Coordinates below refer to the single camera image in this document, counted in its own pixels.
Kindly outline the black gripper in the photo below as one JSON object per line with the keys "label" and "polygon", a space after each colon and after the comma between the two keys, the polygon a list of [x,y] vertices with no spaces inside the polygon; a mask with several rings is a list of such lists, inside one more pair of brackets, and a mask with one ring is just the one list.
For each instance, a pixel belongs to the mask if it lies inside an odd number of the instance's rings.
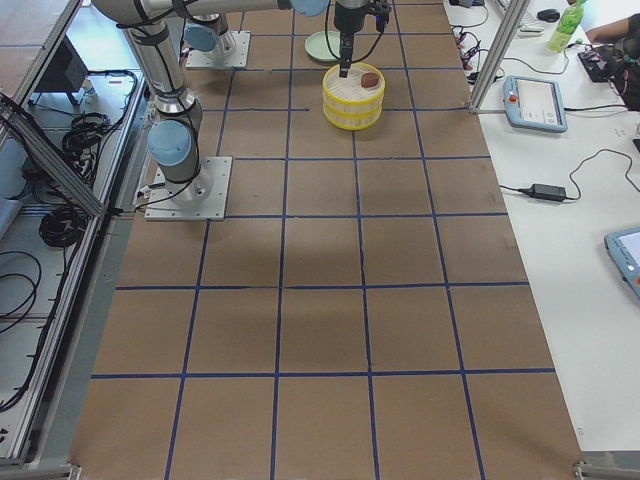
{"label": "black gripper", "polygon": [[334,26],[340,32],[339,77],[348,77],[354,50],[354,34],[364,27],[369,0],[336,0]]}

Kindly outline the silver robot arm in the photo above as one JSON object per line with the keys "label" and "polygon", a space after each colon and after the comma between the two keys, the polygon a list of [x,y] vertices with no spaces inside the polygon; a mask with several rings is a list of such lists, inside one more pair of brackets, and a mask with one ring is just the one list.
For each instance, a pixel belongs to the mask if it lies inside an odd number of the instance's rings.
{"label": "silver robot arm", "polygon": [[148,149],[165,178],[162,202],[189,201],[200,192],[205,175],[199,154],[201,105],[188,88],[165,19],[175,15],[198,26],[227,13],[291,10],[293,1],[96,1],[96,8],[127,37],[154,95],[156,124]]}
{"label": "silver robot arm", "polygon": [[[290,10],[314,17],[322,12],[327,13],[329,1],[174,1],[175,13],[188,19],[186,39],[190,47],[197,51],[211,53],[220,43],[226,41],[229,47],[222,46],[222,52],[231,52],[235,43],[228,33],[229,27],[226,13],[249,12],[263,10]],[[382,13],[375,1],[335,1],[334,26],[340,32],[339,55],[331,49],[328,40],[328,30],[325,26],[325,43],[329,53],[339,61],[339,77],[347,78],[353,61],[355,34],[361,31],[365,24],[365,16],[372,15],[381,19],[379,32],[384,33],[388,22],[387,4],[382,5]]]}

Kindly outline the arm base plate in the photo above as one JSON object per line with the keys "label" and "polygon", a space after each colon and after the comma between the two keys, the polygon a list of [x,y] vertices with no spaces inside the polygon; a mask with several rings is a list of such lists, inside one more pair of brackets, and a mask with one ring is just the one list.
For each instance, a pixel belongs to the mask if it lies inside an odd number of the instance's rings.
{"label": "arm base plate", "polygon": [[187,186],[165,180],[160,167],[154,181],[164,186],[154,189],[147,200],[144,217],[149,221],[200,221],[225,219],[233,159],[204,157],[199,175]]}
{"label": "arm base plate", "polygon": [[248,61],[251,33],[228,30],[222,35],[190,28],[185,40],[190,47],[187,69],[230,70],[245,69]]}

